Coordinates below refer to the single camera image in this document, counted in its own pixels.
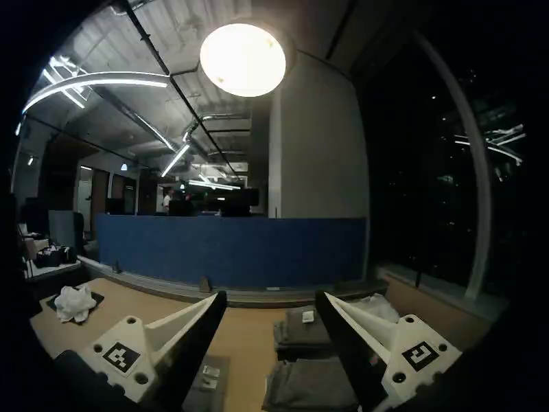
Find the concrete column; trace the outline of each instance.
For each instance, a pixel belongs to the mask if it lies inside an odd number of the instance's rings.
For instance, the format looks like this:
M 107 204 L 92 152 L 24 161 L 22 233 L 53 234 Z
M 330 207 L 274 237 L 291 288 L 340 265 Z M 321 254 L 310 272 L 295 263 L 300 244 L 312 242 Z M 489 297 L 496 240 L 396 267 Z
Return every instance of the concrete column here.
M 367 217 L 367 179 L 353 85 L 327 65 L 298 54 L 272 97 L 269 217 Z
M 269 187 L 269 117 L 271 95 L 253 100 L 250 147 L 248 149 L 247 186 L 259 190 L 259 204 L 252 206 L 253 213 L 268 214 Z

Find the folded shirt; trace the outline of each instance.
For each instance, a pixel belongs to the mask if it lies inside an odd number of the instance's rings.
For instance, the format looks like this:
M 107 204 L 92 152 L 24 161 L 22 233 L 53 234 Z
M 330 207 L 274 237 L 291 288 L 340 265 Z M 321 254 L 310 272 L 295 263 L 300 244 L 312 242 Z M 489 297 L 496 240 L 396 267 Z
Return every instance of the folded shirt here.
M 278 362 L 269 377 L 263 410 L 356 411 L 358 401 L 339 358 Z

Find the light fixture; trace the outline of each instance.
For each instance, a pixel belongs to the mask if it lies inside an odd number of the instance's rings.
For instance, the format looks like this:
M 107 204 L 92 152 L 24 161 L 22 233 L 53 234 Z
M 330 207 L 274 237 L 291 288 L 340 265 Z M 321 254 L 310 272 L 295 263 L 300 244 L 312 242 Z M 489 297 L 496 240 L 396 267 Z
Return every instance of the light fixture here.
M 184 145 L 181 149 L 179 149 L 179 151 L 177 152 L 177 154 L 174 156 L 174 158 L 172 159 L 172 161 L 170 161 L 170 164 L 164 169 L 164 171 L 162 172 L 162 177 L 164 177 L 169 171 L 171 168 L 174 167 L 174 164 L 177 163 L 177 161 L 179 159 L 181 159 L 181 157 L 185 154 L 185 152 L 187 150 L 189 150 L 191 146 L 189 146 L 188 144 Z
M 219 183 L 206 183 L 202 181 L 189 181 L 190 185 L 210 187 L 211 189 L 226 189 L 226 190 L 238 190 L 239 186 L 220 185 Z
M 95 84 L 132 84 L 136 86 L 166 87 L 169 81 L 170 77 L 163 74 L 141 73 L 138 71 L 101 71 L 98 73 L 83 74 L 67 78 L 40 90 L 29 99 L 23 109 L 23 113 L 52 94 L 76 87 L 93 86 Z M 70 98 L 76 103 L 76 99 L 73 97 Z
M 46 79 L 48 79 L 48 81 L 51 84 L 57 84 L 57 81 L 54 79 L 54 77 L 51 74 L 49 74 L 49 72 L 46 69 L 42 70 L 42 74 L 44 75 L 44 77 L 46 77 Z M 65 96 L 67 96 L 69 98 L 69 100 L 71 100 L 74 104 L 76 104 L 76 106 L 78 106 L 80 108 L 84 108 L 84 105 L 82 103 L 80 103 L 77 99 L 75 99 L 73 96 L 71 96 L 68 91 L 61 90 L 61 93 L 63 93 Z
M 287 57 L 271 33 L 253 24 L 232 23 L 206 37 L 200 48 L 200 64 L 217 87 L 251 98 L 280 84 Z

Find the fluorescent light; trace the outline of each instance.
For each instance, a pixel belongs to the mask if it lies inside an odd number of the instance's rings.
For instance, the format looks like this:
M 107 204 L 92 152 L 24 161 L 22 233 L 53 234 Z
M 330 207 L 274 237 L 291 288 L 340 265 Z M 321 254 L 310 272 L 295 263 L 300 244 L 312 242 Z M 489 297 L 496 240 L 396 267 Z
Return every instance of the fluorescent light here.
M 456 140 L 456 141 L 454 141 L 454 143 L 465 144 L 467 146 L 470 146 L 468 141 Z M 501 153 L 502 155 L 509 156 L 510 158 L 516 160 L 517 163 L 521 163 L 523 161 L 522 158 L 520 158 L 518 156 L 515 156 L 513 153 L 509 153 L 509 152 L 507 152 L 506 150 L 503 150 L 503 149 L 495 148 L 493 146 L 488 146 L 488 150 L 492 150 L 493 152 L 497 152 L 497 153 Z
M 46 77 L 46 79 L 48 79 L 48 81 L 51 83 L 52 86 L 53 86 L 54 84 L 57 84 L 57 81 L 54 79 L 54 77 L 53 77 L 51 74 L 48 73 L 47 70 L 45 70 L 45 69 L 42 70 L 42 74 Z M 80 103 L 78 100 L 76 100 L 73 96 L 71 96 L 71 95 L 69 94 L 69 92 L 67 92 L 66 89 L 63 89 L 63 90 L 60 89 L 60 90 L 58 90 L 58 91 L 60 91 L 61 93 L 63 93 L 65 96 L 67 96 L 74 104 L 76 104 L 76 106 L 78 106 L 78 107 L 80 107 L 80 108 L 84 108 L 84 105 L 83 105 L 82 103 Z M 30 106 L 32 106 L 32 105 L 35 104 L 35 103 L 31 103 L 31 104 L 27 103 L 27 107 L 25 107 L 25 108 L 23 109 L 23 113 L 26 112 L 26 111 L 30 108 Z
M 239 186 L 220 185 L 219 183 L 206 183 L 202 181 L 189 181 L 189 184 L 193 186 L 210 187 L 211 189 L 227 189 L 227 190 L 240 189 Z
M 43 73 L 44 76 L 51 77 L 49 73 L 46 74 L 47 71 L 44 70 Z M 52 94 L 64 92 L 67 89 L 93 86 L 94 84 L 133 84 L 137 86 L 166 87 L 169 80 L 169 76 L 164 76 L 162 74 L 141 73 L 136 71 L 101 71 L 98 73 L 82 74 L 81 76 L 67 78 L 40 90 L 27 102 L 27 105 L 23 109 L 23 113 L 41 100 Z
M 217 87 L 245 98 L 269 93 L 286 71 L 280 43 L 265 30 L 243 23 L 210 33 L 200 48 L 200 64 Z
M 162 177 L 164 177 L 169 171 L 170 169 L 172 169 L 174 167 L 174 164 L 177 163 L 177 161 L 179 159 L 181 159 L 181 157 L 185 154 L 185 152 L 187 150 L 189 150 L 191 146 L 189 146 L 188 144 L 184 145 L 178 152 L 177 154 L 174 156 L 174 158 L 172 159 L 172 161 L 170 161 L 170 164 L 164 169 L 164 171 L 162 172 Z

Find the person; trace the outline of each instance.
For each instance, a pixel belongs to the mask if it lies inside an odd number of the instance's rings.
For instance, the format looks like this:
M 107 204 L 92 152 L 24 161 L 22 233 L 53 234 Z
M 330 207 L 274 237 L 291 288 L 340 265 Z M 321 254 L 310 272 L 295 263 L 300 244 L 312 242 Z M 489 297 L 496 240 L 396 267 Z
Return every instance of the person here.
M 174 190 L 170 189 L 167 191 L 167 195 L 164 196 L 164 201 L 162 202 L 162 206 L 164 207 L 164 211 L 166 213 L 170 212 L 170 202 L 172 201 L 174 195 Z

